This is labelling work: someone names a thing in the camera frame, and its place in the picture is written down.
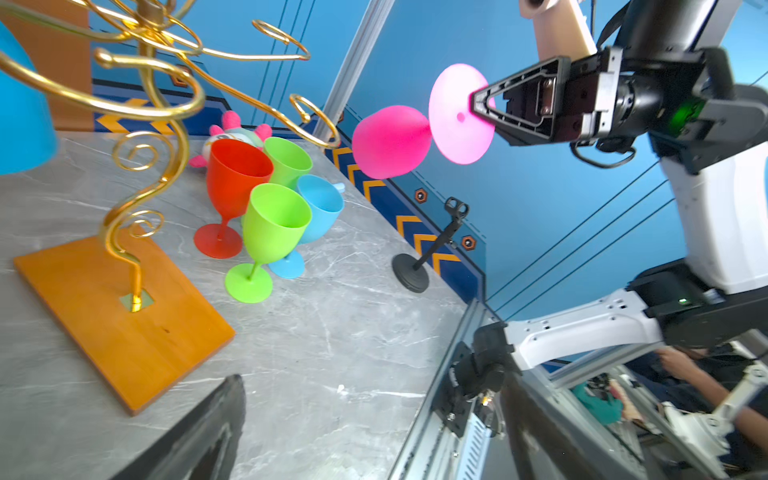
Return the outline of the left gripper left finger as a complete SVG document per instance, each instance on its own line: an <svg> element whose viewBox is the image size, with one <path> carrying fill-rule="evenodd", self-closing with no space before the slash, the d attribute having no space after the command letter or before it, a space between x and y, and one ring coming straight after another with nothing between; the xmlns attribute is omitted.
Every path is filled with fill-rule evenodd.
<svg viewBox="0 0 768 480"><path fill-rule="evenodd" d="M240 375L230 375L116 479L228 479L246 416Z"/></svg>

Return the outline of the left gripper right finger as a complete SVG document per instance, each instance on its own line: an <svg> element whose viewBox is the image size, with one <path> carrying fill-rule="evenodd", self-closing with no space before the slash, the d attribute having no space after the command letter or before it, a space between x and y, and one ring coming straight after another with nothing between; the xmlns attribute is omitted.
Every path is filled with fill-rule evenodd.
<svg viewBox="0 0 768 480"><path fill-rule="evenodd" d="M569 392L511 373L500 391L520 479L634 479L636 461Z"/></svg>

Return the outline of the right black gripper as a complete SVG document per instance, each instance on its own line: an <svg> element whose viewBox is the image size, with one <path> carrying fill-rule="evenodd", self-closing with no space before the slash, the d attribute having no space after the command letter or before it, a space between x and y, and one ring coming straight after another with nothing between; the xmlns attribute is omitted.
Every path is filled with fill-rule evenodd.
<svg viewBox="0 0 768 480"><path fill-rule="evenodd" d="M661 125L666 93L660 60L633 58L619 47L577 60L553 53L539 60L470 94L472 113L511 146L634 138ZM497 96L554 106L554 113L528 121L490 107Z"/></svg>

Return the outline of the pink wine glass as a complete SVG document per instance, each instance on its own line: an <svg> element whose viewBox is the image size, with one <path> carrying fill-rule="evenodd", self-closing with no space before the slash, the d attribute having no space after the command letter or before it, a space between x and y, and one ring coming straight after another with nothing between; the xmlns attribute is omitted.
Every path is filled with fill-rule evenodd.
<svg viewBox="0 0 768 480"><path fill-rule="evenodd" d="M401 176L416 169L433 145L455 164L478 161L489 149L495 129L472 112L470 97L487 86L480 71L454 64L433 84L426 115L394 105L366 117L352 137L358 167L372 179Z"/></svg>

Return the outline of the blue wine glass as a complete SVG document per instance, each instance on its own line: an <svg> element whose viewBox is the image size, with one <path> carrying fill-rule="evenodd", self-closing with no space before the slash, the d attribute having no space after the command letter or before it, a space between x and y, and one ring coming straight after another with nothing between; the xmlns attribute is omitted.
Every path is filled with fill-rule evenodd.
<svg viewBox="0 0 768 480"><path fill-rule="evenodd" d="M343 193L346 187L343 183L330 183L308 174L297 180L296 188L312 213L312 220L298 243L300 246L320 239L330 230L344 209ZM295 248L283 259L269 264L269 268L280 278L296 279L304 273L305 261Z"/></svg>
<svg viewBox="0 0 768 480"><path fill-rule="evenodd" d="M37 168L57 152L46 97L1 72L1 174Z"/></svg>

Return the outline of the green wine glass front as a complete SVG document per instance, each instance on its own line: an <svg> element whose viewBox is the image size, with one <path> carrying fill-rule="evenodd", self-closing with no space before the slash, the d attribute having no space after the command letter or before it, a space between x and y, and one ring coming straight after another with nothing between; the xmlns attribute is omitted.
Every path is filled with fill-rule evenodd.
<svg viewBox="0 0 768 480"><path fill-rule="evenodd" d="M269 298L273 279L265 266L291 253L311 220L309 204L293 189L275 183L256 186L242 219L243 244L252 262L227 272L225 287L229 295L245 304Z"/></svg>

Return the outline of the green wine glass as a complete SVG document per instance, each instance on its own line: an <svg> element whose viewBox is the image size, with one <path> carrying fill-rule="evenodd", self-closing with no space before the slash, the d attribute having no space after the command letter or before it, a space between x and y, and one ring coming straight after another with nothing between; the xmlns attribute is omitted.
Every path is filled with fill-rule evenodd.
<svg viewBox="0 0 768 480"><path fill-rule="evenodd" d="M298 179L310 173L313 168L310 155L299 145L283 138L266 139L264 153L274 167L271 183L296 189Z"/></svg>
<svg viewBox="0 0 768 480"><path fill-rule="evenodd" d="M309 204L293 189L275 183L256 186L242 219L243 244L252 262L227 272L225 287L229 295L245 304L269 298L273 279L265 266L291 253L311 220Z"/></svg>

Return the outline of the red wine glass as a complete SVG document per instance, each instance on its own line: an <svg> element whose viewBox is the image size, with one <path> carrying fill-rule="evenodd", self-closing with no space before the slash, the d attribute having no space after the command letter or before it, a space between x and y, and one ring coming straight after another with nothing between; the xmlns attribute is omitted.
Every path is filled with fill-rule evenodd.
<svg viewBox="0 0 768 480"><path fill-rule="evenodd" d="M211 203L222 219L196 231L194 243L201 253L216 259L240 253L242 238L228 224L245 214L251 191L268 183L273 173L269 157L248 143L222 139L212 144L206 185Z"/></svg>

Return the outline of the blue wine glass back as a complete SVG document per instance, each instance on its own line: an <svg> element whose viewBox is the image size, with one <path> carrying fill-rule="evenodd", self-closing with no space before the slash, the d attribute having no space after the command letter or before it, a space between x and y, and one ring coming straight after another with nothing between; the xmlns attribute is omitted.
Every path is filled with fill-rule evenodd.
<svg viewBox="0 0 768 480"><path fill-rule="evenodd" d="M46 97L1 72L1 174L37 168L57 152Z"/></svg>

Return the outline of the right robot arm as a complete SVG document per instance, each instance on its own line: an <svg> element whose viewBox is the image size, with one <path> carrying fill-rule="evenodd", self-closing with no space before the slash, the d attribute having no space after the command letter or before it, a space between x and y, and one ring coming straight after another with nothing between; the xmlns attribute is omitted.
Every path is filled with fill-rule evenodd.
<svg viewBox="0 0 768 480"><path fill-rule="evenodd" d="M471 113L513 146L635 157L647 136L673 191L687 253L599 300L474 335L463 392L572 354L705 347L767 309L767 93L734 81L722 48L736 1L631 1L599 36L575 1L523 1L539 62L473 91Z"/></svg>

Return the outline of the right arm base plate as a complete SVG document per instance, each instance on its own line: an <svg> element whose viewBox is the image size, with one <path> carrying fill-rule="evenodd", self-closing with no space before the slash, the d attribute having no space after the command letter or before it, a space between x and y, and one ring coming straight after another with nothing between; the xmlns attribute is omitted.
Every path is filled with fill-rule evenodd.
<svg viewBox="0 0 768 480"><path fill-rule="evenodd" d="M509 359L503 350L477 352L465 342L455 347L431 409L456 437L462 438L467 430L474 399L486 391L500 390Z"/></svg>

